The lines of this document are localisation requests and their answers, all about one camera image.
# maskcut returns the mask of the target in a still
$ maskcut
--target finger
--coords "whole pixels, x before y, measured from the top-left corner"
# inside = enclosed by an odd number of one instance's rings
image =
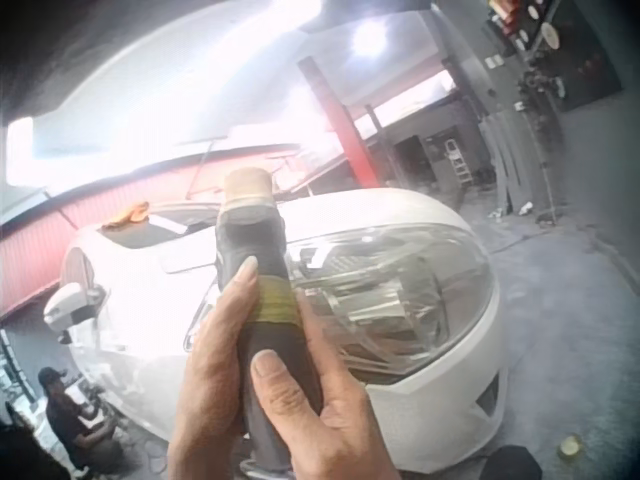
[[[292,456],[308,452],[327,434],[327,427],[276,352],[262,350],[253,357],[251,379],[260,405]]]
[[[248,257],[203,322],[194,349],[204,344],[208,351],[228,354],[235,348],[240,329],[258,297],[258,261],[256,257]]]
[[[335,397],[344,397],[344,389],[357,382],[349,373],[336,348],[327,340],[322,325],[313,313],[304,292],[298,290],[296,297],[304,334],[307,337],[307,348],[320,377],[326,404]]]

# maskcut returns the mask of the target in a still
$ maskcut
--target dark shirt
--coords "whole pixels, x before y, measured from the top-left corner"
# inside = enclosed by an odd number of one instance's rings
[[[82,407],[75,403],[70,397],[62,399],[50,398],[47,402],[47,419],[51,430],[56,434],[60,443],[69,454],[69,459],[73,464],[81,468],[83,462],[83,449],[78,447],[74,440],[78,435],[89,435],[91,431],[80,421],[78,416],[82,412]]]

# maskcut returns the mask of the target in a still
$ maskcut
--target yellow tape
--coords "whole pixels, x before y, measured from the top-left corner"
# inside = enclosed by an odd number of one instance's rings
[[[302,326],[298,303],[289,280],[271,275],[260,275],[260,301],[253,312],[254,322],[291,323]]]

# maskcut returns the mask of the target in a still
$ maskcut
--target red pillar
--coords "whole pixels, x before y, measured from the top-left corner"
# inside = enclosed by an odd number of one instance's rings
[[[380,186],[373,169],[373,161],[369,149],[362,141],[360,132],[353,124],[351,115],[345,106],[340,103],[315,60],[307,57],[298,62],[298,66],[318,102],[320,102],[333,130],[338,135],[347,160],[349,160],[349,164],[360,185],[365,188]]]

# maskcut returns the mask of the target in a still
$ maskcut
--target headlight lens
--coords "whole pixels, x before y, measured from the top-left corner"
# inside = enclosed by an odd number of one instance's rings
[[[375,227],[289,244],[303,288],[352,373],[394,383],[432,362],[480,320],[494,277],[470,233],[446,225]],[[191,350],[217,280],[185,338]]]

